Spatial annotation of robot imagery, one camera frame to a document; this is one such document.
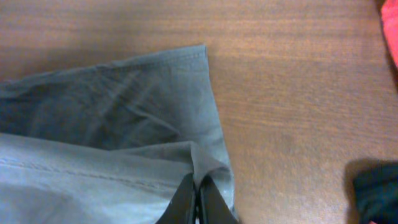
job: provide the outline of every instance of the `red object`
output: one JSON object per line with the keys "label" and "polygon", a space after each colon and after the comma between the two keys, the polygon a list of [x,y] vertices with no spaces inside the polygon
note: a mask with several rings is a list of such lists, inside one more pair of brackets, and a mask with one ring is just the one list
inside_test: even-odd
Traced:
{"label": "red object", "polygon": [[387,0],[381,8],[384,35],[398,67],[398,0]]}

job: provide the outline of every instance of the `folded cloth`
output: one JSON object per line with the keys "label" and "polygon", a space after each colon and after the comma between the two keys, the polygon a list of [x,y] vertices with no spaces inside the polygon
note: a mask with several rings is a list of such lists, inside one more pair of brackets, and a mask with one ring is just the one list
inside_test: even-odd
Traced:
{"label": "folded cloth", "polygon": [[0,84],[1,223],[155,223],[234,184],[203,45]]}
{"label": "folded cloth", "polygon": [[365,171],[354,179],[360,224],[398,223],[398,164]]}
{"label": "folded cloth", "polygon": [[398,0],[385,1],[381,9],[384,36],[398,67]]}

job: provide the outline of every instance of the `wooden table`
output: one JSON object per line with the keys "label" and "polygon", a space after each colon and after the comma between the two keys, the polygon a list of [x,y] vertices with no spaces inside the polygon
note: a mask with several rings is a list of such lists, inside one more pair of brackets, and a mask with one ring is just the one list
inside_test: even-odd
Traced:
{"label": "wooden table", "polygon": [[205,43],[244,223],[357,223],[350,178],[398,159],[398,76],[365,0],[2,0],[0,76]]}

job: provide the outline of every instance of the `wood grain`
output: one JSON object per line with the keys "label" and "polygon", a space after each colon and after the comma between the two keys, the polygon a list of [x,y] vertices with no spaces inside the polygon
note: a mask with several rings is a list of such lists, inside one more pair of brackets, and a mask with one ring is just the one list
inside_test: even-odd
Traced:
{"label": "wood grain", "polygon": [[398,159],[381,3],[2,0],[0,79],[205,43],[242,221],[357,223],[350,179]]}

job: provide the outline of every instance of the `tabletop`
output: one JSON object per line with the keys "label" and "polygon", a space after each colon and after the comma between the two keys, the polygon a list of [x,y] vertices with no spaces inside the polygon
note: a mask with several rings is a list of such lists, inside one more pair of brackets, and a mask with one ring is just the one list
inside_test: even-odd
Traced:
{"label": "tabletop", "polygon": [[243,223],[358,223],[351,179],[398,159],[378,0],[2,0],[0,79],[206,44]]}

